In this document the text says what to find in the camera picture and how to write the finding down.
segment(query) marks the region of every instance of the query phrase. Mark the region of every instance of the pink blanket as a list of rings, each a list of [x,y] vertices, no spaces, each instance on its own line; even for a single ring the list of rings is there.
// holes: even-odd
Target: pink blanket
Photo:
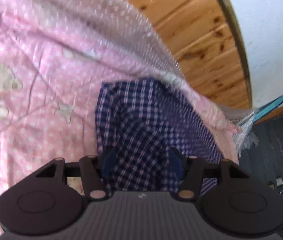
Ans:
[[[61,8],[49,0],[0,0],[0,195],[53,158],[96,155],[103,81],[154,76],[181,89],[224,156],[237,161],[237,128],[215,104],[183,79],[105,43]]]

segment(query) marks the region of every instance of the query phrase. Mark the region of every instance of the plaid fabric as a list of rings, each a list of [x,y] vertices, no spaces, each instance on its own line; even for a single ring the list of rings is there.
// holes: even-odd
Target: plaid fabric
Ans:
[[[168,149],[210,163],[223,158],[214,138],[178,90],[153,78],[104,83],[96,108],[98,152],[113,146],[117,163],[107,189],[177,192],[181,180],[168,162]],[[205,179],[202,194],[216,184]]]

